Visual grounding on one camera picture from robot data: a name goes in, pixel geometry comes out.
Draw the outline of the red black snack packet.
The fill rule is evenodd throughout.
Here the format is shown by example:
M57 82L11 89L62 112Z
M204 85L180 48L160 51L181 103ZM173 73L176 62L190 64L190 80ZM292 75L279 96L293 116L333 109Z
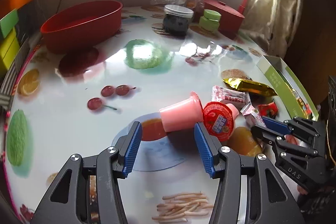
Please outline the red black snack packet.
M278 107L274 101L268 104L260 104L257 106L259 114L269 118L275 118L278 114Z

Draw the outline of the gold foil snack bar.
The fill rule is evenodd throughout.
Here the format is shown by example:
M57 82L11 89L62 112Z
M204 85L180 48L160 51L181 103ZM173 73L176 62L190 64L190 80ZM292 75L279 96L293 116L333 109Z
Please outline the gold foil snack bar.
M273 88L257 81L240 78L227 78L223 79L223 82L239 92L249 92L265 97L272 97L277 95Z

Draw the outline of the red-lidded pink jelly cup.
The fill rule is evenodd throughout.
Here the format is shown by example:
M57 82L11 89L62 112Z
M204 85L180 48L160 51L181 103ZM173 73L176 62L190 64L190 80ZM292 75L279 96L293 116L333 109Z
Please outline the red-lidded pink jelly cup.
M231 103L209 102L203 109L203 123L208 133L219 139L228 141L235 129L235 120L239 116L238 109Z

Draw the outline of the pink white snack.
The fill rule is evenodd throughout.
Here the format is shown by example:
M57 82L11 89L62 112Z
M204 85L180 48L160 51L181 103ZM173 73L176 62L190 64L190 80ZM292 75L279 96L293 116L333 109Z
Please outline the pink white snack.
M250 103L251 99L247 92L239 92L215 85L212 87L211 101L223 104L231 103L236 108L241 109Z

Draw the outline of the small red white candy wrapper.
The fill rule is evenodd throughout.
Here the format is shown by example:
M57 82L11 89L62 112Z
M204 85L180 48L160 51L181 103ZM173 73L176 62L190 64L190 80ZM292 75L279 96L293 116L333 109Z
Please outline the small red white candy wrapper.
M243 115L247 124L252 127L255 125L266 127L259 111L254 108L254 106L249 102L246 104L241 110L241 114Z

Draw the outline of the orange jelly pouch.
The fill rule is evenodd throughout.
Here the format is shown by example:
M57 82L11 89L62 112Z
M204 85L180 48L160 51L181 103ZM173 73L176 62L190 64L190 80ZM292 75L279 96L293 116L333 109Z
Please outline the orange jelly pouch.
M244 156L255 157L262 153L262 148L246 127L237 127L227 141L228 147Z

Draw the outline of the green and white cardboard box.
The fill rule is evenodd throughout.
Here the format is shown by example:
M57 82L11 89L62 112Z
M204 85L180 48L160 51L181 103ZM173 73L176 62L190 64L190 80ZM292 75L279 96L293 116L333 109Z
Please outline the green and white cardboard box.
M283 59L263 56L257 66L282 100L290 117L318 120L318 111L309 94Z

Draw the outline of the floral beige curtain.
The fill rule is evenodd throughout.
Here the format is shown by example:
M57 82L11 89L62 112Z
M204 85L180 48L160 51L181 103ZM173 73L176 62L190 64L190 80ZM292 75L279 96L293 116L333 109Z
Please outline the floral beige curtain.
M285 57L301 19L303 0L249 0L242 31L268 55Z

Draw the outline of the green lidded jar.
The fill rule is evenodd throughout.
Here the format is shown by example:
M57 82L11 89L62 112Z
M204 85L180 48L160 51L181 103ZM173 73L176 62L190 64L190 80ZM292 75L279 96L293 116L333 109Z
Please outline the green lidded jar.
M204 9L199 19L199 26L208 32L215 32L220 26L222 15L214 10Z

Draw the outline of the dark jar with clear lid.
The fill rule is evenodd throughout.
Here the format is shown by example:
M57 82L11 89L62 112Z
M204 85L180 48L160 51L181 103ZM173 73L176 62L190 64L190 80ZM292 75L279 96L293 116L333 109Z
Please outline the dark jar with clear lid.
M173 36L186 36L193 19L193 10L179 5L165 5L163 29Z

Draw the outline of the green yellow stacked boxes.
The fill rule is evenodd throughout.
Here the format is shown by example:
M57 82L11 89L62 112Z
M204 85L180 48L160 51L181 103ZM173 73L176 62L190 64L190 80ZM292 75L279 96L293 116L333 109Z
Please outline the green yellow stacked boxes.
M1 19L1 61L0 75L3 77L10 69L19 49L15 25L19 22L18 12L13 9Z

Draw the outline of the red oval bowl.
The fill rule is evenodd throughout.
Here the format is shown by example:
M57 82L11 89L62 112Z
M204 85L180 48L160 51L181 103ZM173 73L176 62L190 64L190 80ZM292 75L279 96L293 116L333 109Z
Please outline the red oval bowl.
M72 6L43 23L43 41L55 54L95 46L118 33L122 8L121 2L111 0Z

